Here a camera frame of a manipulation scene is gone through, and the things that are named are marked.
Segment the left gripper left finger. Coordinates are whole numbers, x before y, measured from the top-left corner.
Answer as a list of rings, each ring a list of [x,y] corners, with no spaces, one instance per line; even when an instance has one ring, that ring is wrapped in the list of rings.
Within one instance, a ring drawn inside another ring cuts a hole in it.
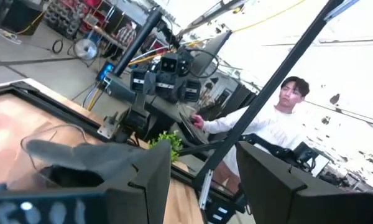
[[[162,224],[171,173],[171,143],[162,140],[104,182],[109,224]]]

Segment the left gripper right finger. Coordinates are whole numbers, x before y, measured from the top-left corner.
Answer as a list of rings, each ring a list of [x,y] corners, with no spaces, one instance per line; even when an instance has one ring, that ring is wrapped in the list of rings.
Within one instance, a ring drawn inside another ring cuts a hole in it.
[[[256,223],[373,224],[373,192],[346,192],[239,141],[237,165]]]

